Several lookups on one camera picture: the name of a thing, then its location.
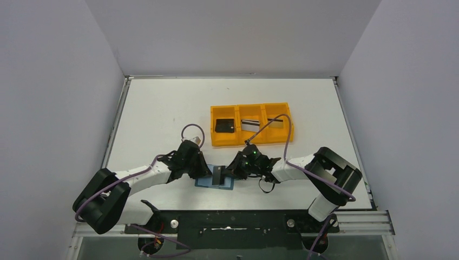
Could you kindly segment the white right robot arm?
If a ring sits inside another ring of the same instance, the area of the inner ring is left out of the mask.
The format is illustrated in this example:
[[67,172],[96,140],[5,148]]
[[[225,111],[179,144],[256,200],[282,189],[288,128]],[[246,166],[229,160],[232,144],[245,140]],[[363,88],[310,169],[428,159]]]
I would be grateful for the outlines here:
[[356,201],[353,192],[363,177],[357,167],[328,147],[305,157],[287,159],[270,158],[254,144],[239,151],[222,175],[238,180],[255,176],[274,185],[308,179],[319,194],[307,210],[319,222],[339,207]]

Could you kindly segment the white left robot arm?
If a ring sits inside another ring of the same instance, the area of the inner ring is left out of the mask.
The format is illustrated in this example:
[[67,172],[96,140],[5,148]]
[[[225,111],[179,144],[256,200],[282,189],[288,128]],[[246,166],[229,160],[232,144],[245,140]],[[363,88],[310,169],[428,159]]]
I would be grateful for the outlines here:
[[171,183],[184,174],[191,179],[212,175],[199,145],[191,140],[138,168],[118,172],[102,168],[74,201],[75,220],[87,223],[99,235],[119,224],[146,225],[159,210],[145,199],[132,200],[130,196]]

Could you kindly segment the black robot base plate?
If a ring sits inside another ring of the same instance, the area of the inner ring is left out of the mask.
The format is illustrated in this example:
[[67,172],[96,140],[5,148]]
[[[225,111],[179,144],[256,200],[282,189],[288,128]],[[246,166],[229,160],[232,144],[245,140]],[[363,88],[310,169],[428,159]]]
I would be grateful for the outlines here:
[[139,249],[156,255],[170,236],[176,249],[309,249],[323,252],[328,234],[339,232],[335,214],[323,222],[307,210],[170,211],[155,213],[145,225],[127,225],[140,235]]

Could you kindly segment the blue leather card holder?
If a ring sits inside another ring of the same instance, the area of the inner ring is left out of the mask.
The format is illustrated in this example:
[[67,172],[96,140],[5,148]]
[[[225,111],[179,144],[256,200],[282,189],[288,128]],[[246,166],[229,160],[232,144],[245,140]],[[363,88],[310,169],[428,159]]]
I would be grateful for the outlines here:
[[[224,165],[210,165],[208,164],[209,169],[212,171],[213,175],[213,167],[214,166],[224,166]],[[225,177],[225,182],[223,185],[219,186],[212,186],[212,176],[211,177],[204,177],[195,180],[195,187],[201,188],[210,188],[210,189],[220,189],[220,190],[233,190],[234,188],[234,178]]]

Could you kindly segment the black VIP card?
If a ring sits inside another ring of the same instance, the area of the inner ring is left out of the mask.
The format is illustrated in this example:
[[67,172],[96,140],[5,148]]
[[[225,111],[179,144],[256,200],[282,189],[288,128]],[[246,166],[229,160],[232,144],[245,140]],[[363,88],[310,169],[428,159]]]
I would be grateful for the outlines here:
[[212,175],[212,186],[223,185],[225,182],[225,176],[223,175],[225,171],[225,166],[214,166],[213,175]]

